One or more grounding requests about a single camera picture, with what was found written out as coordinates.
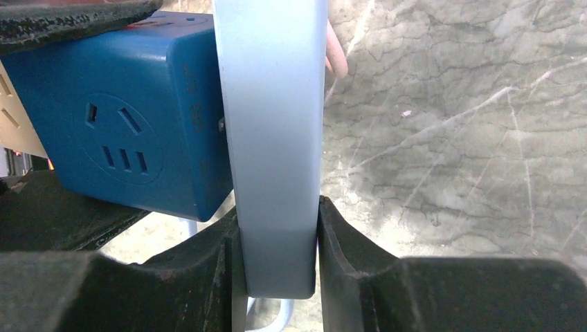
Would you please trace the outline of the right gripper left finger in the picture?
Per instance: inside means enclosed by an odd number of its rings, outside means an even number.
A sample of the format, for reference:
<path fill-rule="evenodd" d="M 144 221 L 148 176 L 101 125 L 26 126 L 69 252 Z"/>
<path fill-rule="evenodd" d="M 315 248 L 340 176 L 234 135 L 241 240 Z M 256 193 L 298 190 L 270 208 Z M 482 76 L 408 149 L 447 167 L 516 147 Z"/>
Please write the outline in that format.
<path fill-rule="evenodd" d="M 243 331 L 234 210 L 142 264 L 93 251 L 1 256 L 2 331 Z"/>

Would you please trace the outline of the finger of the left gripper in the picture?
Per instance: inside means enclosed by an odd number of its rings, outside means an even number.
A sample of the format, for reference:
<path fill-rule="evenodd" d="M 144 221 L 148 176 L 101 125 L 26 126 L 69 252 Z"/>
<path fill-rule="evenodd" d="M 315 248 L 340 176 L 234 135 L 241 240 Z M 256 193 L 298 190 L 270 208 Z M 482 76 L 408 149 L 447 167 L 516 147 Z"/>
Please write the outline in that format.
<path fill-rule="evenodd" d="M 149 213 L 62 187 L 53 171 L 1 179 L 1 251 L 98 250 Z"/>
<path fill-rule="evenodd" d="M 161 0 L 1 2 L 1 54 L 120 30 L 150 17 Z"/>

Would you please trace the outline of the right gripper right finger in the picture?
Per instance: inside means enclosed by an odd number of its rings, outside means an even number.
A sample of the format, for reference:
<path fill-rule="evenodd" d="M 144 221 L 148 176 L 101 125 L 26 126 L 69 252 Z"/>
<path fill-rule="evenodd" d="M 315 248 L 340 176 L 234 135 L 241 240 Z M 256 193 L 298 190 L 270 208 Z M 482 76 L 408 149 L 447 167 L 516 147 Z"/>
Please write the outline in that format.
<path fill-rule="evenodd" d="M 326 331 L 585 331 L 586 285 L 547 259 L 398 258 L 321 197 Z"/>

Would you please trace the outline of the dark blue cube adapter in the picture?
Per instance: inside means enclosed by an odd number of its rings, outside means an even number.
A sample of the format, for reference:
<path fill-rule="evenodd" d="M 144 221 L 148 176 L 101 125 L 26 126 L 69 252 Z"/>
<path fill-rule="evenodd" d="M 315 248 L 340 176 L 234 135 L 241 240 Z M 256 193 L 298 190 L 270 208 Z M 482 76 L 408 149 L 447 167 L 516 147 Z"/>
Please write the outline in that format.
<path fill-rule="evenodd" d="M 212 15 L 158 11 L 1 62 L 65 188 L 197 221 L 232 191 Z"/>

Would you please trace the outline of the light blue power strip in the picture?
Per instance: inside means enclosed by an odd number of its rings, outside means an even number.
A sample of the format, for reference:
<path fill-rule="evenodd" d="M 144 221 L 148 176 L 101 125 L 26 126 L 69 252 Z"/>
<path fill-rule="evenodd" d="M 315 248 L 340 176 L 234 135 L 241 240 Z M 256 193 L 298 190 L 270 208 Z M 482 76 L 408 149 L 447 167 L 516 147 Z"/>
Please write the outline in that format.
<path fill-rule="evenodd" d="M 250 296 L 315 291 L 326 1 L 215 1 L 237 222 Z"/>

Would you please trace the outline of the tan cube adapter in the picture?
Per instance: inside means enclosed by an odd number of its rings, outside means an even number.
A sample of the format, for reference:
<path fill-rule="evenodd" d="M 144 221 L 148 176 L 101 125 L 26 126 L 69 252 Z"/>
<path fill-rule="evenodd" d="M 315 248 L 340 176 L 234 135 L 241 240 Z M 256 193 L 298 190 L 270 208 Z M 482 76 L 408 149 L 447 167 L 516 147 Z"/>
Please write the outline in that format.
<path fill-rule="evenodd" d="M 47 158 L 37 132 L 1 64 L 1 146 Z"/>

